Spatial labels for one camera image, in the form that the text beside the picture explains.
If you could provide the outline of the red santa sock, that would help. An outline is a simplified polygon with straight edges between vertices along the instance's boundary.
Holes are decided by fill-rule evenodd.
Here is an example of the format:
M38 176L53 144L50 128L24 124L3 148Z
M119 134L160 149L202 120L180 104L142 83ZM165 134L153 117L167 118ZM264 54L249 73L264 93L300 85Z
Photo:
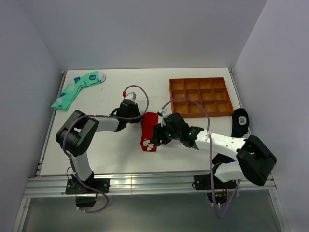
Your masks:
M155 152L157 146L150 142L153 133L154 126L158 124L158 114L154 112L147 112L141 119L141 140L140 145L145 152Z

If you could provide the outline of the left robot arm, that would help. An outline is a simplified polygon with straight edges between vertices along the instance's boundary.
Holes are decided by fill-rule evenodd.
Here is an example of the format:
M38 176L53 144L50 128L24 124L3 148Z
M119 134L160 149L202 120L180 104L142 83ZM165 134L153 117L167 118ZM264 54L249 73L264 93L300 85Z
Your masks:
M56 142L68 154L77 188L89 193L94 187L94 173L90 168L87 150L96 132L119 132L128 123L140 122L140 112L134 100L124 99L119 108L108 117L92 117L80 110L74 111L56 134Z

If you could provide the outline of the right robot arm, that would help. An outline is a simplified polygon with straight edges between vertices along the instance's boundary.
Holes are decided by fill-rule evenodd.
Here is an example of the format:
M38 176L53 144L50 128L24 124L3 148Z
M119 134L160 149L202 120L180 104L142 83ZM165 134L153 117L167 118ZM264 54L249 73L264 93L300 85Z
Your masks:
M263 186L277 163L277 158L258 137L235 138L212 133L189 126L179 113L170 114L162 123L154 125L150 142L160 146L172 140L178 140L187 148L207 150L233 159L230 163L210 164L209 183L216 189L225 182L240 179Z

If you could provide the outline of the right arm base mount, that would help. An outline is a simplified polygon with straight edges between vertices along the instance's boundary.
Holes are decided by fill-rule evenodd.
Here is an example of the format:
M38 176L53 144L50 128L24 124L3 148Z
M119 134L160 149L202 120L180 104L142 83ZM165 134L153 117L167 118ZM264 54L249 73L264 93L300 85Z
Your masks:
M228 200L229 189L234 189L237 186L235 181L221 182L217 177L214 177L214 187L215 187L215 199L216 203L224 204ZM195 190L206 190L207 197L211 203L212 193L211 193L211 178L209 174L205 175L195 175L192 187Z

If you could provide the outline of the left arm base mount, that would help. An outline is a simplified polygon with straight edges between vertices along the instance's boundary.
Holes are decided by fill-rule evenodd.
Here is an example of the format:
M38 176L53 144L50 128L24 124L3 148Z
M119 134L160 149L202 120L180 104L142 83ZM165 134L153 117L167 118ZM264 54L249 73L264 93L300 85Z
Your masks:
M94 178L81 184L75 177L67 181L66 195L75 195L75 204L79 210L87 213L99 212L105 209L109 203L106 195L109 192L110 179ZM99 209L93 209L98 202L99 195L105 197L105 204Z

